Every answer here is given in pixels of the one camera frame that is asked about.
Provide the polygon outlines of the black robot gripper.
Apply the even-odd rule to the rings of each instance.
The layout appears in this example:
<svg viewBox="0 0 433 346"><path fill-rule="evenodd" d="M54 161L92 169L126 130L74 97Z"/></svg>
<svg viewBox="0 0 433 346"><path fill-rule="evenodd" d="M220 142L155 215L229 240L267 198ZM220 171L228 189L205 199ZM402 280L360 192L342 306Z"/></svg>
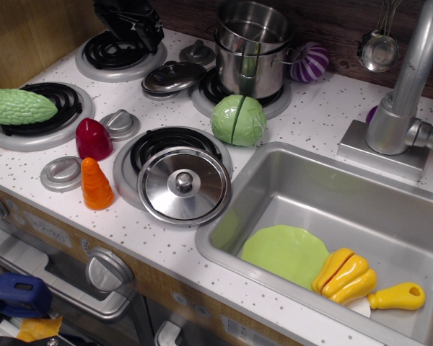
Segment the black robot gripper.
<svg viewBox="0 0 433 346"><path fill-rule="evenodd" d="M93 1L95 14L109 29L102 34L102 46L119 47L118 38L138 37L149 53L157 52L164 32L158 13L149 1Z"/></svg>

